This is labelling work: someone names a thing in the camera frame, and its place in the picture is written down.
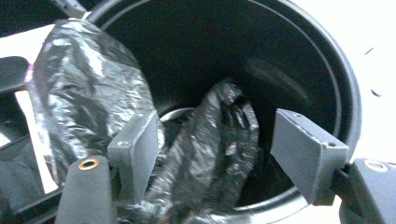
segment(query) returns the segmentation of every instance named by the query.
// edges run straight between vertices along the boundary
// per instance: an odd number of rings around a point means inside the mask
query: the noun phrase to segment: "plastic bag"
[[[45,160],[55,182],[106,147],[135,111],[153,108],[133,54],[88,21],[59,21],[26,78]]]
[[[133,223],[214,223],[233,210],[258,154],[253,109],[230,80],[217,84],[166,152]]]

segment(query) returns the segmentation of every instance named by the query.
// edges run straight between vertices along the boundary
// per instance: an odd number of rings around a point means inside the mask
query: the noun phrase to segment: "crumpled plastic bag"
[[[242,92],[225,80],[189,115],[156,167],[133,223],[216,223],[237,203],[258,155],[259,125]]]
[[[55,182],[106,147],[138,110],[152,109],[133,54],[88,21],[59,21],[26,78],[45,160]]]

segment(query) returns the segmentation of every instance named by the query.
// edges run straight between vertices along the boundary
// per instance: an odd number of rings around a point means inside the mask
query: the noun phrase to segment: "black trash can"
[[[230,214],[272,222],[306,206],[269,155],[277,108],[306,115],[351,148],[361,128],[356,79],[344,53],[290,1],[109,1],[89,21],[135,55],[161,115],[197,106],[232,77],[261,127],[262,160]]]

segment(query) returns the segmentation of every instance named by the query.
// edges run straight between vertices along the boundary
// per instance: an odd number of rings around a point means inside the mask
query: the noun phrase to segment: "black plastic bag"
[[[40,149],[58,184],[74,161],[106,155],[135,111],[153,108],[132,53],[88,21],[59,21],[26,79]]]
[[[230,80],[217,84],[190,115],[140,205],[133,223],[214,223],[233,210],[258,154],[253,109]]]

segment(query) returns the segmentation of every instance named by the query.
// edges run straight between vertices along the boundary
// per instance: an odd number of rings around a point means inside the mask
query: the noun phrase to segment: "black bin liner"
[[[58,184],[74,161],[106,155],[136,111],[153,108],[132,53],[88,21],[59,21],[27,81],[41,150]]]
[[[144,201],[126,208],[126,218],[135,223],[215,223],[233,210],[258,155],[253,109],[224,80],[189,117],[163,162],[157,162]]]

